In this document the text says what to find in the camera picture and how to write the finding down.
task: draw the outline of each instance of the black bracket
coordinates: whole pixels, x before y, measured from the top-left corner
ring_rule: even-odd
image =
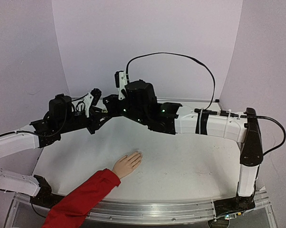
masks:
[[[94,98],[92,99],[92,103],[91,105],[96,106],[96,104],[98,103],[98,101],[101,98],[102,92],[99,89],[93,89],[90,93]]]
[[[64,198],[64,196],[52,194],[51,186],[45,178],[38,175],[34,175],[34,178],[38,180],[40,190],[35,197],[30,197],[32,204],[50,209]]]
[[[114,74],[115,87],[117,87],[117,88],[120,88],[120,78],[119,78],[119,73],[120,73],[120,72],[123,72],[123,71],[120,70],[120,71],[117,71],[117,72]]]
[[[216,217],[238,212],[244,212],[255,208],[253,196],[236,196],[229,199],[220,199],[214,202]]]
[[[256,116],[256,111],[253,108],[247,108],[245,114],[247,116]],[[263,161],[263,151],[258,120],[248,118],[245,127],[247,132],[241,148],[240,164],[249,167],[260,165]]]

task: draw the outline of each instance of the white wall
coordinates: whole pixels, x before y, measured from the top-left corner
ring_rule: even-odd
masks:
[[[286,129],[286,0],[243,3],[228,77],[221,94],[224,108],[254,107]],[[259,121],[264,150],[282,140],[278,127]],[[286,143],[266,156],[260,177],[274,206],[279,227],[286,228]]]
[[[56,94],[68,93],[53,22],[51,0],[0,1],[0,133],[42,118]],[[40,150],[0,160],[30,174]],[[0,192],[0,228],[13,193]]]
[[[98,87],[116,93],[114,73],[138,55],[183,53],[204,62],[219,98],[229,69],[242,0],[53,0],[62,63],[71,95]],[[158,97],[210,100],[207,71],[181,57],[134,61],[131,80],[153,83]]]

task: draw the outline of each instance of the white tabletop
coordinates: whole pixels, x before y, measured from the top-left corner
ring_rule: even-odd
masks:
[[[220,108],[215,103],[210,109]],[[96,171],[111,169],[116,160],[136,150],[143,152],[142,164],[122,179],[107,200],[160,202],[236,195],[240,170],[236,142],[156,133],[124,117],[113,118],[93,135],[87,129],[63,134],[61,141],[44,148],[34,174],[45,177],[54,193],[67,195]]]

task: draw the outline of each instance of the zip tie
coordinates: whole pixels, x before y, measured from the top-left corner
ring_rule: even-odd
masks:
[[[216,219],[217,215],[216,215],[215,203],[214,203],[213,199],[211,199],[211,205],[212,205],[212,208],[214,210],[214,219]]]
[[[199,134],[201,134],[201,117],[202,117],[203,108],[201,108],[200,116],[199,116]]]
[[[230,114],[231,114],[231,112],[232,112],[232,110],[231,110],[231,109],[229,109],[229,115],[228,115],[228,117],[227,117],[227,121],[226,121],[226,123],[225,123],[225,127],[224,127],[224,134],[223,134],[223,138],[224,138],[224,139],[225,139],[226,130],[227,130],[227,128],[228,128],[229,118],[230,118]]]

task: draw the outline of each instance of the fingers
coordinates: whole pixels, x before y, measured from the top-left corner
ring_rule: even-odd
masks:
[[[136,163],[138,163],[138,162],[141,161],[141,160],[142,160],[142,155],[140,154],[140,156],[137,157],[136,160],[134,160],[133,162],[131,162],[131,163],[132,163],[132,166],[134,166]]]
[[[129,160],[130,163],[133,163],[135,160],[137,160],[138,158],[140,158],[142,155],[140,153],[138,153],[137,155],[135,155],[134,157],[132,157],[132,159]]]
[[[133,170],[135,170],[136,168],[138,168],[138,166],[141,164],[142,160],[140,160],[138,163],[136,163],[134,166],[133,166]]]
[[[123,161],[125,158],[127,158],[127,155],[125,155],[125,156],[123,156],[122,158],[120,158],[120,159],[118,160],[118,162]]]
[[[134,156],[136,156],[136,155],[138,155],[138,154],[139,154],[139,152],[136,151],[136,152],[132,153],[131,155],[129,155],[129,156],[127,157],[127,159],[128,159],[128,160],[131,160]]]

